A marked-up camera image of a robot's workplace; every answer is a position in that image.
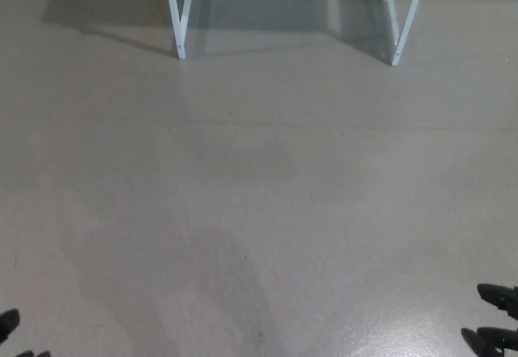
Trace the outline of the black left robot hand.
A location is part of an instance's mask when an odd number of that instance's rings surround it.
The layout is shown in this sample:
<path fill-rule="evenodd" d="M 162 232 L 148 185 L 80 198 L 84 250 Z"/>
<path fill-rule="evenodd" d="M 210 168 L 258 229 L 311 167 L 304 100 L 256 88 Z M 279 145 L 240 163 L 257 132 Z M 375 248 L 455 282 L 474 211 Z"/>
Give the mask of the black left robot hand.
<path fill-rule="evenodd" d="M 0 343 L 3 345 L 20 325 L 20 312 L 17 308 L 11 308 L 1 313 L 0 318 Z M 52 357 L 50 351 L 35 353 L 32 350 L 25 350 L 16 357 Z"/>

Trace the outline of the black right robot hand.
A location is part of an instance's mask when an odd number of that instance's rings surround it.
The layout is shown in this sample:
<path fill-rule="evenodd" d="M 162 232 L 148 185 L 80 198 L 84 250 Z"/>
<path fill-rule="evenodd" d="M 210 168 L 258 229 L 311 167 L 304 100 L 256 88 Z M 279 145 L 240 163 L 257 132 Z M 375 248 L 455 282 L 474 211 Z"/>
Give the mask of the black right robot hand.
<path fill-rule="evenodd" d="M 482 300 L 517 320 L 517 286 L 479 283 L 477 290 Z M 476 356 L 505 356 L 505 351 L 517 351 L 517 330 L 479 327 L 473 331 L 462 328 L 461 337 Z"/>

